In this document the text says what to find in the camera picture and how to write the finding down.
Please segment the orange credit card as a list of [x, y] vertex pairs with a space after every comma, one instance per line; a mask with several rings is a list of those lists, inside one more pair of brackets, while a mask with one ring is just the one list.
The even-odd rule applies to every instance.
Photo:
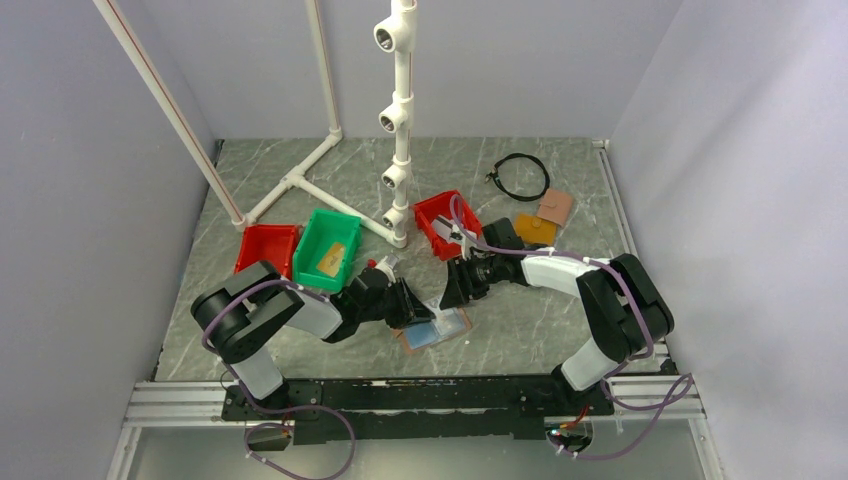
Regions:
[[335, 278], [342, 268], [346, 251], [347, 247], [343, 243], [334, 242], [316, 264], [316, 270], [323, 275]]

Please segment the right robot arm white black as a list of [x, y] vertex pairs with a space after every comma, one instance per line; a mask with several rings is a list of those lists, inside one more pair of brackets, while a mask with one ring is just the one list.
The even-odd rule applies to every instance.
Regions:
[[560, 413], [578, 413], [605, 376], [639, 354], [650, 355], [654, 343], [673, 330], [670, 309], [636, 256], [595, 259], [549, 246], [526, 246], [507, 219], [487, 225], [483, 232], [484, 239], [478, 239], [452, 227], [449, 237], [461, 244], [462, 252], [448, 262], [439, 307], [464, 306], [504, 281], [578, 299], [590, 337], [552, 372], [556, 383], [551, 401]]

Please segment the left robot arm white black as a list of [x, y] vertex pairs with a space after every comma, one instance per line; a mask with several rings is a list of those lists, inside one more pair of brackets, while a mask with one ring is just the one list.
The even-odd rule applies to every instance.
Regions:
[[434, 319], [434, 312], [395, 274], [394, 265], [393, 257], [385, 257], [325, 296], [262, 260], [198, 296], [190, 313], [203, 331], [203, 347], [249, 392], [248, 407], [261, 419], [272, 420], [286, 409], [288, 384], [267, 344], [283, 328], [338, 343], [363, 323], [383, 321], [401, 330]]

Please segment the orange card holder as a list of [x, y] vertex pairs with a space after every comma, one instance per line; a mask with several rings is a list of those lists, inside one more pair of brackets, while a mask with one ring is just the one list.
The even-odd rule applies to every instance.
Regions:
[[513, 226], [516, 234], [525, 244], [541, 244], [553, 246], [557, 235], [558, 225], [529, 214], [518, 214]]

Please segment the pink card holder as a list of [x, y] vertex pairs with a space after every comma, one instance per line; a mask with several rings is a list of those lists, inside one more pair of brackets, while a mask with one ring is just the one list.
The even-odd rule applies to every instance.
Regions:
[[574, 198], [567, 192], [549, 188], [539, 201], [536, 216], [559, 227], [567, 225]]

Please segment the red bin right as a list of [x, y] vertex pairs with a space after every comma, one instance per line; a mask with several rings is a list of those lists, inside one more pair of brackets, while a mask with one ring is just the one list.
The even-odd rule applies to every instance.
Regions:
[[459, 256], [461, 253], [459, 245], [443, 241], [431, 228], [431, 221], [437, 216], [444, 216], [453, 221], [450, 206], [451, 199], [454, 196], [459, 197], [458, 213], [460, 214], [463, 227], [469, 232], [474, 232], [477, 237], [480, 237], [482, 234], [482, 225], [457, 190], [442, 192], [412, 206], [418, 229], [424, 233], [430, 242], [433, 255], [441, 261]]

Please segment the red bin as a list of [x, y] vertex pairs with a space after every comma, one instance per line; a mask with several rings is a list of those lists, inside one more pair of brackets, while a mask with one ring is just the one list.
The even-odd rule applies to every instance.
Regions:
[[459, 245], [443, 241], [431, 228], [431, 221], [437, 216], [444, 216], [453, 221], [450, 206], [451, 199], [454, 196], [459, 197], [458, 213], [460, 214], [463, 227], [469, 232], [474, 232], [477, 237], [480, 237], [482, 234], [482, 225], [457, 190], [442, 192], [412, 206], [418, 229], [424, 233], [430, 242], [433, 255], [441, 261], [459, 256], [461, 253]]
[[301, 237], [299, 225], [257, 224], [245, 229], [234, 272], [267, 260], [287, 279], [293, 279], [293, 256]]

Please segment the green bin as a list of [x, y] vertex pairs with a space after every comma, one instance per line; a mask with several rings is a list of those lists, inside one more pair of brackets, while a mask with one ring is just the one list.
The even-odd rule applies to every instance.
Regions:
[[[361, 244], [361, 220], [344, 213], [316, 209], [303, 232], [293, 256], [293, 280], [317, 289], [338, 292], [347, 283], [356, 250]], [[334, 242], [347, 247], [341, 270], [335, 278], [316, 270], [316, 264]]]

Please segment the red bin left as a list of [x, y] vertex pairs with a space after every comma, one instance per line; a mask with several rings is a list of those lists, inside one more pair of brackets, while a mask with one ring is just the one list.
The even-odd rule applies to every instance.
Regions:
[[234, 272], [267, 260], [287, 279], [293, 279], [293, 256], [301, 237], [299, 225], [257, 224], [245, 229]]

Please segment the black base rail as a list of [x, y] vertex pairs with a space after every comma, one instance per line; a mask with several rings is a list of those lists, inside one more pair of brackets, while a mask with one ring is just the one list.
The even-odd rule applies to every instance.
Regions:
[[226, 390], [226, 420], [279, 420], [294, 407], [297, 445], [346, 440], [509, 436], [542, 440], [557, 422], [610, 416], [599, 388], [574, 402], [550, 374], [388, 379], [291, 379], [280, 402], [254, 410], [237, 386]]

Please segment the white pvc pipe frame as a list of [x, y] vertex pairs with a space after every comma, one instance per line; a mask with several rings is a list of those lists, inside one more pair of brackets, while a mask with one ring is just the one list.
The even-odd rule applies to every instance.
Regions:
[[287, 191], [301, 189], [329, 207], [342, 213], [359, 217], [361, 224], [365, 228], [392, 245], [390, 243], [391, 230], [383, 223], [383, 216], [379, 221], [371, 219], [354, 207], [345, 204], [342, 200], [322, 190], [305, 177], [307, 171], [343, 139], [338, 102], [331, 79], [327, 42], [320, 7], [316, 1], [307, 1], [305, 3], [305, 9], [327, 112], [328, 135], [308, 156], [292, 167], [279, 180], [278, 184], [248, 212], [241, 211], [237, 206], [231, 192], [224, 185], [209, 155], [201, 147], [200, 140], [191, 128], [188, 119], [181, 111], [177, 101], [157, 71], [153, 60], [146, 52], [141, 40], [135, 34], [131, 23], [123, 14], [119, 4], [116, 1], [96, 1], [94, 5], [139, 73], [162, 113], [171, 124], [172, 129], [178, 135], [187, 152], [203, 174], [207, 184], [221, 202], [230, 218], [231, 224], [236, 230], [243, 231], [247, 227], [254, 225]]

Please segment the aluminium frame rail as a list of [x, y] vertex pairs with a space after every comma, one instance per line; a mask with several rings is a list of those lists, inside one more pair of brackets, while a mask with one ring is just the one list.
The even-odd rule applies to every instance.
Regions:
[[[662, 401], [676, 385], [676, 375], [624, 375], [610, 380], [610, 392], [631, 405]], [[109, 479], [126, 479], [145, 428], [245, 428], [256, 420], [226, 420], [222, 416], [226, 393], [215, 381], [141, 382], [134, 386], [124, 414], [118, 446], [109, 467]], [[698, 387], [692, 384], [686, 395], [663, 410], [664, 420], [685, 420], [694, 441], [699, 465], [707, 479], [725, 477]]]

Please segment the white pvc fitting post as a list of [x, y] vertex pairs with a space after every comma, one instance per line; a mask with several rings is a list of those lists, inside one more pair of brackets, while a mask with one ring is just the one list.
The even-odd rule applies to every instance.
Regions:
[[383, 223], [391, 230], [390, 243], [399, 248], [408, 243], [408, 184], [412, 180], [410, 143], [414, 123], [412, 59], [416, 35], [415, 1], [392, 1], [390, 15], [373, 28], [373, 38], [377, 46], [381, 51], [394, 56], [392, 100], [379, 113], [378, 121], [384, 131], [394, 136], [392, 164], [383, 172], [381, 180], [393, 192], [392, 206], [383, 214]]

